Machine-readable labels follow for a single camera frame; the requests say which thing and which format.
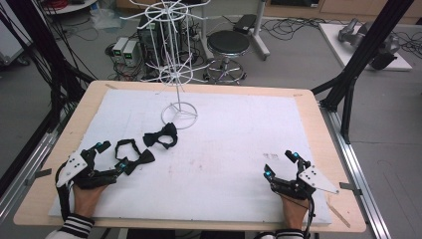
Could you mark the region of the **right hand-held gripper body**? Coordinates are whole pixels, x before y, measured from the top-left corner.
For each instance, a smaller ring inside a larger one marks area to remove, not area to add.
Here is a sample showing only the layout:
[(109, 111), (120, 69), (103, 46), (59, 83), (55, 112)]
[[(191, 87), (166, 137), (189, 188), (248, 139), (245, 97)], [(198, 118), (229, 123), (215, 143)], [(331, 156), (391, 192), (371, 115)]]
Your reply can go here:
[(317, 189), (339, 194), (337, 187), (309, 161), (302, 160), (296, 165), (298, 171), (295, 179), (285, 180), (276, 176), (270, 183), (274, 192), (300, 200), (310, 198)]

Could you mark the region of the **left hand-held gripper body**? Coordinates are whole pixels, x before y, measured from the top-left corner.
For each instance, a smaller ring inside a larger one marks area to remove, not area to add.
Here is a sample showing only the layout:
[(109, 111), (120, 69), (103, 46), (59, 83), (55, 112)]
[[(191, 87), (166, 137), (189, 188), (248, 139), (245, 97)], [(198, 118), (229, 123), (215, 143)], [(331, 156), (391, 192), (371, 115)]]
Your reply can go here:
[(116, 183), (116, 169), (94, 170), (97, 152), (96, 149), (83, 149), (80, 153), (73, 152), (58, 170), (56, 186), (62, 187), (72, 181), (81, 189), (94, 189)]

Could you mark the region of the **black bow tie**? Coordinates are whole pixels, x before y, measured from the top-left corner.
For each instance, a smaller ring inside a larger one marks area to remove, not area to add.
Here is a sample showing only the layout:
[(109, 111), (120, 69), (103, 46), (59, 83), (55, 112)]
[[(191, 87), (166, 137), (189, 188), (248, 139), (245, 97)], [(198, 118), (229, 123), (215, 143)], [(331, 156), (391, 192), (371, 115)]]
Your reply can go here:
[[(125, 156), (123, 158), (118, 157), (119, 148), (123, 145), (126, 145), (126, 144), (130, 144), (132, 146), (132, 149), (137, 153), (137, 155), (138, 155), (137, 160), (131, 161), (131, 160), (128, 159), (127, 156)], [(155, 161), (155, 157), (150, 150), (146, 149), (144, 152), (139, 151), (139, 149), (138, 149), (138, 147), (135, 143), (135, 140), (133, 138), (120, 140), (117, 143), (116, 147), (114, 148), (114, 157), (118, 161), (123, 160), (125, 158), (128, 159), (128, 161), (129, 161), (128, 170), (127, 170), (128, 175), (131, 175), (138, 165), (147, 164), (147, 163), (151, 163), (151, 162)]]
[[(172, 138), (172, 142), (161, 141), (160, 138), (162, 136), (170, 136)], [(178, 142), (177, 128), (173, 122), (169, 122), (160, 131), (146, 133), (142, 139), (147, 147), (153, 146), (156, 142), (158, 142), (165, 149), (169, 149)]]

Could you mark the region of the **white wire display rack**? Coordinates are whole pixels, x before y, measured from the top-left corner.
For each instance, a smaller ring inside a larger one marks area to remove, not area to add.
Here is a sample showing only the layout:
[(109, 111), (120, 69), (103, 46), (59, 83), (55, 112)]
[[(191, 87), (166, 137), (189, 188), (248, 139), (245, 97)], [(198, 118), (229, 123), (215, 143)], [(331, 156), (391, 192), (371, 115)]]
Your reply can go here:
[(199, 81), (194, 78), (194, 73), (199, 69), (202, 70), (202, 67), (198, 69), (192, 66), (191, 50), (188, 50), (186, 60), (180, 59), (180, 44), (177, 37), (182, 33), (190, 36), (189, 21), (192, 18), (206, 20), (206, 17), (191, 14), (190, 10), (206, 6), (211, 0), (200, 0), (197, 4), (186, 4), (183, 0), (160, 0), (152, 4), (140, 3), (136, 0), (128, 1), (133, 5), (144, 7), (144, 10), (129, 17), (122, 17), (122, 20), (145, 16), (147, 21), (137, 27), (138, 30), (143, 30), (154, 23), (161, 31), (158, 38), (161, 39), (162, 45), (157, 47), (154, 39), (152, 41), (156, 63), (147, 64), (147, 66), (157, 71), (158, 76), (155, 80), (164, 84), (162, 90), (173, 87), (177, 96), (175, 102), (171, 102), (162, 110), (161, 120), (164, 124), (173, 122), (177, 129), (189, 128), (197, 122), (199, 113), (192, 104), (181, 100), (180, 93), (184, 91), (183, 87), (186, 84)]

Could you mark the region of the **person's left hand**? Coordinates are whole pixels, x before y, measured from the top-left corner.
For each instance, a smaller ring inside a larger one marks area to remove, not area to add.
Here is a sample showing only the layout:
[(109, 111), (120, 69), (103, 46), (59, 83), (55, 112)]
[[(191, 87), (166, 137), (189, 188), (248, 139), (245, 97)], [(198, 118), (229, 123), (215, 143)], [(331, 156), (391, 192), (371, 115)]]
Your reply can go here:
[(97, 204), (105, 189), (105, 186), (96, 187), (94, 189), (81, 189), (77, 185), (74, 185), (74, 213), (91, 218), (95, 213)]

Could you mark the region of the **person's right hand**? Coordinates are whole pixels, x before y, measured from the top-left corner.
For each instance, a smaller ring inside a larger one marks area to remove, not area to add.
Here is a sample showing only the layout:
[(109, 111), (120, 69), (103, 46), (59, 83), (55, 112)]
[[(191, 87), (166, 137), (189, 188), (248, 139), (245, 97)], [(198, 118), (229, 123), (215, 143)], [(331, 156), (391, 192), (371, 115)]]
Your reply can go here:
[(309, 201), (307, 199), (295, 199), (286, 195), (282, 195), (281, 199), (286, 227), (301, 230), (305, 215), (309, 210)]

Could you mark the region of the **white foam mat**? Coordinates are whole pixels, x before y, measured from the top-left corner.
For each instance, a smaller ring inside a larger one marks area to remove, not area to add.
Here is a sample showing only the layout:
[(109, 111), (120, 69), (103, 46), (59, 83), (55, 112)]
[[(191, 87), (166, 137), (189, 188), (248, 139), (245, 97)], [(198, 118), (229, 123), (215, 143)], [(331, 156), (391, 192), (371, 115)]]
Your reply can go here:
[[(282, 203), (265, 179), (268, 164), (282, 179), (295, 178), (297, 167), (286, 156), (290, 150), (312, 159), (302, 96), (252, 96), (181, 93), (181, 100), (199, 113), (197, 122), (178, 129), (178, 142), (165, 149), (150, 147), (155, 161), (138, 166), (109, 186), (97, 207), (104, 218), (267, 222), (283, 219)], [(109, 90), (79, 144), (87, 149), (108, 140), (110, 148), (97, 155), (96, 168), (112, 168), (114, 148), (133, 138), (139, 151), (149, 132), (163, 128), (162, 110), (177, 100), (176, 93)], [(136, 158), (130, 144), (118, 157)]]

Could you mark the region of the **grey power supply unit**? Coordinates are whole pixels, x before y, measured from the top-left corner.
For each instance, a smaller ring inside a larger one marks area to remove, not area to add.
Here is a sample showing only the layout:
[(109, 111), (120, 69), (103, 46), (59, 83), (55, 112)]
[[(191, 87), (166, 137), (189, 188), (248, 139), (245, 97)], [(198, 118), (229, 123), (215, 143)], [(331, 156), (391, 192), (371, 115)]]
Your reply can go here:
[(112, 47), (113, 59), (116, 63), (123, 64), (124, 63), (124, 56), (123, 50), (125, 48), (126, 43), (128, 42), (127, 37), (120, 37), (117, 42)]
[(139, 61), (139, 51), (137, 42), (134, 40), (129, 40), (123, 50), (123, 57), (125, 64), (128, 67), (135, 67)]

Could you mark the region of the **black computer tower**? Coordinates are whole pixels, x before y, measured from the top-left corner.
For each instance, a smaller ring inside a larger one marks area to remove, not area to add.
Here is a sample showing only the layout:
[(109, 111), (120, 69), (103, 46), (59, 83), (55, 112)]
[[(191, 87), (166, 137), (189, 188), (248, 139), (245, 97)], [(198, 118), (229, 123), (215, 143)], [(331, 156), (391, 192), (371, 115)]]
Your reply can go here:
[(165, 66), (169, 60), (180, 62), (182, 50), (181, 23), (171, 22), (166, 15), (146, 14), (140, 18), (137, 35), (143, 61), (148, 67)]

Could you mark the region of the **black round stool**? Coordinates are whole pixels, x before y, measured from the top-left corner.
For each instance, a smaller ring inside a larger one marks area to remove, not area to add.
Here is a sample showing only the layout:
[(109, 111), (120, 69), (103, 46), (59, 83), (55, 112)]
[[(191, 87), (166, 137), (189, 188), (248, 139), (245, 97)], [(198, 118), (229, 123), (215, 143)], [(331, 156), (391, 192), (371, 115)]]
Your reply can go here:
[(246, 54), (250, 46), (248, 38), (239, 32), (222, 30), (212, 33), (207, 39), (207, 49), (215, 56), (204, 71), (205, 81), (240, 84), (247, 73), (235, 58)]

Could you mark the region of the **grey robot part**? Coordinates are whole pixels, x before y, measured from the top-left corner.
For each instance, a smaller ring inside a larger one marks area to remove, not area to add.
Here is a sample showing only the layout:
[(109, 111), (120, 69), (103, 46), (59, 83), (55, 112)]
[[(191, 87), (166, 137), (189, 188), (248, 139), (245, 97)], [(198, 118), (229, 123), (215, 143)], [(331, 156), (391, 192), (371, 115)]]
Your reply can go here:
[[(353, 18), (345, 27), (338, 31), (337, 39), (339, 42), (348, 42), (353, 48), (357, 48), (367, 35), (372, 26), (372, 22), (366, 22), (354, 32), (354, 27), (358, 20)], [(394, 55), (400, 49), (399, 38), (390, 34), (378, 47), (380, 54)]]

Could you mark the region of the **black box on stand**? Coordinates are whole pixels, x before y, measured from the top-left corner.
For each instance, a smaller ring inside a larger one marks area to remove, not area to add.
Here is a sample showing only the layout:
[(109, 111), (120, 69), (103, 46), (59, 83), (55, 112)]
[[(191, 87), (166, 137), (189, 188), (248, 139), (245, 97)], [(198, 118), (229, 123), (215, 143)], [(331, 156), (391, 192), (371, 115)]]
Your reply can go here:
[(233, 26), (235, 32), (247, 34), (255, 26), (257, 16), (254, 14), (243, 15)]

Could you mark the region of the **round white table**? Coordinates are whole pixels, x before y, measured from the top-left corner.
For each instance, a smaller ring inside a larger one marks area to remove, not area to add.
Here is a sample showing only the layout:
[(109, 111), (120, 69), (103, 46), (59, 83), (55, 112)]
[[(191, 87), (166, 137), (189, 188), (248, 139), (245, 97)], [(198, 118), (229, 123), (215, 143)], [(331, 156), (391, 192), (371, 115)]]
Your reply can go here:
[(49, 15), (71, 13), (92, 7), (98, 0), (44, 0), (43, 10)]

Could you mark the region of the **aluminium rail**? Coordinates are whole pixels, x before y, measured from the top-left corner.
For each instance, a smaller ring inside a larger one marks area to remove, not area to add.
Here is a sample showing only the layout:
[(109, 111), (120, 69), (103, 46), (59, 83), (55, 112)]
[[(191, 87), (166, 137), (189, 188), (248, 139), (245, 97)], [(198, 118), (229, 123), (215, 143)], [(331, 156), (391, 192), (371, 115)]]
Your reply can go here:
[(0, 178), (0, 224), (8, 220), (15, 206), (20, 206), (31, 186), (26, 178), (44, 170), (43, 165), (60, 136), (56, 132), (33, 135)]
[(375, 239), (392, 239), (353, 147), (350, 143), (346, 142), (340, 133), (340, 116), (338, 113), (330, 112), (323, 107), (319, 109), (328, 127), (345, 174), (349, 179), (351, 191), (363, 213), (365, 224), (370, 228)]

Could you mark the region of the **black metal frame post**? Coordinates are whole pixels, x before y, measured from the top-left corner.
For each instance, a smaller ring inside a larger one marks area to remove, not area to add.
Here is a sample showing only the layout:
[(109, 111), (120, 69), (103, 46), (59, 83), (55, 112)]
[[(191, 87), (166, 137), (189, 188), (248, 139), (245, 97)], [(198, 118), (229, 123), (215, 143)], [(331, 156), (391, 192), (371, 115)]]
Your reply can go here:
[(343, 70), (332, 80), (312, 89), (314, 95), (329, 90), (328, 95), (320, 101), (320, 105), (329, 112), (336, 112), (338, 104), (344, 101), (340, 135), (347, 144), (350, 144), (349, 125), (355, 83), (369, 61), (375, 56), (381, 43), (391, 33), (413, 2), (414, 0), (387, 0), (367, 35), (363, 38), (362, 43), (357, 47)]

